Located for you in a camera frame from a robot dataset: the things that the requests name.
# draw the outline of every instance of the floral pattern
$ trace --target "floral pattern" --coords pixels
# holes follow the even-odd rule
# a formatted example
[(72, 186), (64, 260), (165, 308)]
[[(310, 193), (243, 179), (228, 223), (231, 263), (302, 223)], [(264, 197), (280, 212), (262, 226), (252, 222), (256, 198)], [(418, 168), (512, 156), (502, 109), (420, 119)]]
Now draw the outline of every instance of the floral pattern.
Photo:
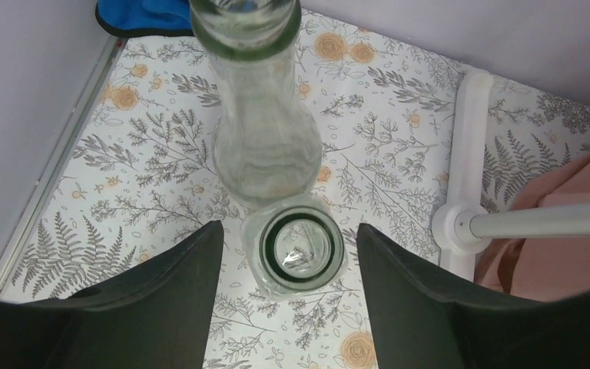
[[(67, 297), (219, 219), (203, 368), (376, 367), (356, 228), (373, 224), (437, 261), (430, 218), (446, 196), (456, 92), (471, 67), (308, 11), (296, 56), (297, 93), (323, 136), (313, 191), (349, 252), (342, 279), (278, 303), (256, 289), (238, 234), (247, 210), (211, 161), (220, 96), (207, 52), (194, 38), (149, 37), (126, 44), (1, 297)], [(506, 209), (528, 180), (586, 151), (589, 107), (496, 77), (483, 206)]]

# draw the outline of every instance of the clear glass jar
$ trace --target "clear glass jar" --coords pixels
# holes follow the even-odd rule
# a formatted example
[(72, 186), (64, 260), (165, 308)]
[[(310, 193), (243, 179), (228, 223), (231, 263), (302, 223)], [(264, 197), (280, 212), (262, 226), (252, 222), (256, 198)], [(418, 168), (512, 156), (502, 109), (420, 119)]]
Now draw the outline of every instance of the clear glass jar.
[(299, 1), (191, 0), (191, 21), (218, 79), (213, 157), (222, 184), (251, 209), (309, 191), (322, 141), (297, 96)]
[(346, 270), (340, 229), (326, 203), (311, 194), (254, 212), (240, 235), (252, 275), (271, 300), (316, 290)]

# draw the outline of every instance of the blue cloth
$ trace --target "blue cloth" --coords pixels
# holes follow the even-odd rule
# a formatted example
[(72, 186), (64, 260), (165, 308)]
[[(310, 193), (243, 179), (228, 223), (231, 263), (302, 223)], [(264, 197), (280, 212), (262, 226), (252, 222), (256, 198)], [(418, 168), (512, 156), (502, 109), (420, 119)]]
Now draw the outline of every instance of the blue cloth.
[(122, 38), (193, 35), (187, 0), (98, 0), (96, 20)]

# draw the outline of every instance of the white metal rod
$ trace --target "white metal rod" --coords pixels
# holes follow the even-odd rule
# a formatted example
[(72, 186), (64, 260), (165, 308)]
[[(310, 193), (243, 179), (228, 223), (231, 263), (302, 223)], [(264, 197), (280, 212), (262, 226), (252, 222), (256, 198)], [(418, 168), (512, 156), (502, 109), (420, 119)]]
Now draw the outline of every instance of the white metal rod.
[(476, 215), (466, 225), (477, 238), (590, 236), (590, 203)]

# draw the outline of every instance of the floral tablecloth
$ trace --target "floral tablecloth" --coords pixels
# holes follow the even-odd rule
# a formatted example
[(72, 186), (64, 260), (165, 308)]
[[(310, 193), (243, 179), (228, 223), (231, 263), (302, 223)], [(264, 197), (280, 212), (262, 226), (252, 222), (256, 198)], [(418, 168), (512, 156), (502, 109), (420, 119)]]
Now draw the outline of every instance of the floral tablecloth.
[[(356, 228), (369, 222), (437, 260), (430, 216), (445, 199), (456, 90), (470, 68), (304, 12), (299, 96), (324, 141), (314, 192), (333, 209), (351, 260), (342, 280), (273, 303), (240, 245), (247, 212), (211, 163), (220, 100), (207, 53), (195, 38), (130, 40), (1, 298), (67, 297), (221, 219), (204, 368), (376, 367)], [(530, 178), (590, 150), (590, 108), (496, 77), (487, 135), (482, 203), (498, 211)]]

